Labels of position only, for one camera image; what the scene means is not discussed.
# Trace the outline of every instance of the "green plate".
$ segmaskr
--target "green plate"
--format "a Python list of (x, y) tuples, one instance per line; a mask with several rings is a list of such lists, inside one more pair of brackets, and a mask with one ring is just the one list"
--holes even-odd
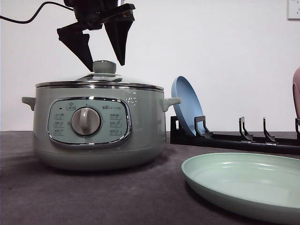
[(214, 153), (182, 166), (191, 188), (234, 213), (281, 224), (300, 224), (300, 160), (248, 153)]

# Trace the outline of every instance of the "dish rack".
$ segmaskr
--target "dish rack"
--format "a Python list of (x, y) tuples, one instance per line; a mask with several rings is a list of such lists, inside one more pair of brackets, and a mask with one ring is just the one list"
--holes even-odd
[[(177, 116), (171, 117), (171, 144), (194, 145), (223, 149), (236, 149), (245, 151), (260, 151), (267, 153), (300, 155), (300, 119), (295, 120), (297, 139), (276, 138), (266, 129), (266, 119), (263, 118), (264, 137), (254, 136), (245, 128), (245, 117), (239, 118), (240, 135), (214, 134), (206, 127), (205, 116), (195, 117), (196, 137), (190, 137), (184, 132)], [(205, 133), (198, 130), (198, 123), (202, 122)]]

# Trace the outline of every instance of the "plate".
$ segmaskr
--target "plate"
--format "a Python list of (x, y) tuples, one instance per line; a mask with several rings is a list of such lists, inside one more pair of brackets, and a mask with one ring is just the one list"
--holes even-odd
[[(195, 137), (194, 118), (196, 116), (203, 116), (203, 111), (192, 85), (185, 77), (179, 76), (174, 80), (172, 97), (182, 99), (180, 104), (173, 105), (176, 116), (186, 134)], [(203, 123), (198, 123), (198, 129), (201, 133), (205, 133)]]
[(249, 218), (300, 224), (300, 160), (250, 153), (213, 153), (182, 166), (191, 188), (209, 202)]

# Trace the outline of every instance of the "white wall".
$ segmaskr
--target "white wall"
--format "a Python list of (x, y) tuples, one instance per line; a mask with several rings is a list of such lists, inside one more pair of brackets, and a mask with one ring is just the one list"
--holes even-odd
[[(2, 0), (1, 15), (30, 18), (43, 0)], [(118, 74), (140, 77), (171, 96), (185, 76), (202, 103), (211, 130), (294, 130), (292, 78), (300, 66), (300, 22), (287, 21), (286, 0), (131, 0), (136, 10), (126, 65)], [(88, 72), (59, 40), (56, 29), (73, 12), (45, 6), (27, 25), (1, 21), (1, 130), (31, 130), (33, 113), (21, 96), (35, 84)], [(104, 30), (90, 32), (94, 60), (116, 61)], [(167, 116), (169, 128), (170, 116)]]

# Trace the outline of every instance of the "blue plate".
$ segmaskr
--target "blue plate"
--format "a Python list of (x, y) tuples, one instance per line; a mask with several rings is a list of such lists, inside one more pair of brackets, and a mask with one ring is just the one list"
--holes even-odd
[[(203, 112), (193, 87), (183, 76), (177, 77), (173, 82), (172, 97), (182, 99), (182, 103), (173, 105), (176, 116), (187, 135), (195, 137), (194, 118), (203, 116)], [(205, 133), (202, 122), (198, 123), (198, 129), (201, 133)]]

